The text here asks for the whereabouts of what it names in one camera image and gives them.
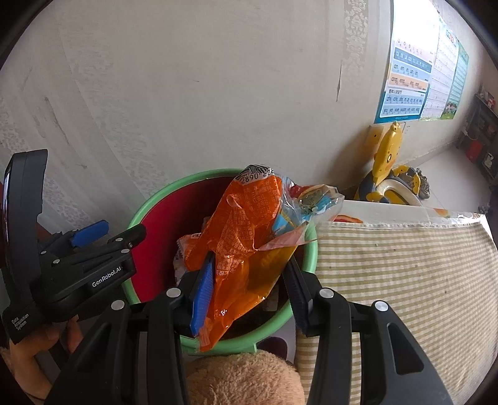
finger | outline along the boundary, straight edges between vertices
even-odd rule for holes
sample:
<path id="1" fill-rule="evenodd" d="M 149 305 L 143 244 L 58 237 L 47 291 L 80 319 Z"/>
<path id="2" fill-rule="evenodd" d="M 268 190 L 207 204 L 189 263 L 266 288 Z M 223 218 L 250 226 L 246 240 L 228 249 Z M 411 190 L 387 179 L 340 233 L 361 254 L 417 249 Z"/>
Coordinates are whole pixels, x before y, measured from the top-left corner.
<path id="1" fill-rule="evenodd" d="M 74 318 L 71 318 L 66 325 L 67 348 L 69 349 L 70 353 L 73 353 L 83 340 L 83 334 L 81 333 L 81 329 L 77 321 L 78 315 L 76 315 Z"/>
<path id="2" fill-rule="evenodd" d="M 50 349 L 59 340 L 60 333 L 53 325 L 44 325 L 36 329 L 11 349 L 20 356 L 33 357 L 37 353 Z"/>

cartoon duck toy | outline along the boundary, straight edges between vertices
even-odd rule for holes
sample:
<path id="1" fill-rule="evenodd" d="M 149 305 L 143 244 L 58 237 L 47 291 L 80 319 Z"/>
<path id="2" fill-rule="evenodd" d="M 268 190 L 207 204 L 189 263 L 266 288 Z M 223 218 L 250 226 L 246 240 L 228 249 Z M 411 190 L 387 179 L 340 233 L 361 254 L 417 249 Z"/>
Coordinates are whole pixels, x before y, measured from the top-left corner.
<path id="1" fill-rule="evenodd" d="M 416 170 L 407 165 L 391 169 L 398 156 L 402 139 L 401 126 L 394 121 L 373 156 L 372 171 L 360 183 L 355 200 L 422 205 L 417 197 L 420 191 L 420 176 Z M 402 174 L 412 179 L 410 185 L 399 177 Z"/>

striped cloth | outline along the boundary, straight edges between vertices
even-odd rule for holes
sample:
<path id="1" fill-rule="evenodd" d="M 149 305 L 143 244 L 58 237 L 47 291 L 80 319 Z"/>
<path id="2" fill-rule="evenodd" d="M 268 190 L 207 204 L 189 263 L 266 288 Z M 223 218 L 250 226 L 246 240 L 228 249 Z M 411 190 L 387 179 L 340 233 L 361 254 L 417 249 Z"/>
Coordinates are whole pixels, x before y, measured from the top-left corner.
<path id="1" fill-rule="evenodd" d="M 480 223 L 317 227 L 316 274 L 349 301 L 387 301 L 435 366 L 455 405 L 489 371 L 498 347 L 498 254 Z M 306 395 L 318 338 L 298 333 L 296 365 Z M 351 404 L 360 403 L 360 340 L 353 335 Z"/>

snack wrapper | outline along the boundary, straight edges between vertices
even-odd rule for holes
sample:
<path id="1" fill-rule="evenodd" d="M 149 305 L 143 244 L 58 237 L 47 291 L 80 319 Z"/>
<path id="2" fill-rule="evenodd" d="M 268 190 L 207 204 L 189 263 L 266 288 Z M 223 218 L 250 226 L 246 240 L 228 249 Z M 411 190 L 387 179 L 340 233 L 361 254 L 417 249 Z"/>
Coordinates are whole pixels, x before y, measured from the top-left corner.
<path id="1" fill-rule="evenodd" d="M 343 200 L 334 187 L 300 187 L 267 166 L 250 165 L 232 180 L 202 233 L 178 241 L 190 271 L 201 268 L 209 251 L 216 255 L 201 351 L 213 348 L 234 320 L 270 294 L 305 243 L 308 223 L 334 219 Z"/>

green bucket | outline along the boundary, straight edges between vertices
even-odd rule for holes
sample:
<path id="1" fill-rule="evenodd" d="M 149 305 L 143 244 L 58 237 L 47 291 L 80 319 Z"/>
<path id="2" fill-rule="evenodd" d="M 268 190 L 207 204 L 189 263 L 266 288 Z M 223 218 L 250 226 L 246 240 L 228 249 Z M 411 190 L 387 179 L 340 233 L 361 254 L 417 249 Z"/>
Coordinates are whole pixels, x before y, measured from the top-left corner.
<path id="1" fill-rule="evenodd" d="M 184 177 L 159 190 L 140 207 L 129 227 L 143 223 L 147 237 L 132 251 L 136 275 L 123 283 L 130 304 L 150 301 L 174 285 L 172 262 L 177 250 L 176 241 L 183 235 L 199 232 L 204 217 L 213 214 L 228 184 L 240 171 L 217 169 Z M 306 230 L 306 240 L 312 242 L 304 245 L 302 270 L 314 273 L 318 242 L 313 225 Z M 292 309 L 287 301 L 263 325 L 245 335 L 220 340 L 212 350 L 203 354 L 255 352 L 256 343 L 275 333 L 291 316 Z M 185 336 L 180 339 L 185 353 L 198 352 L 197 339 Z"/>

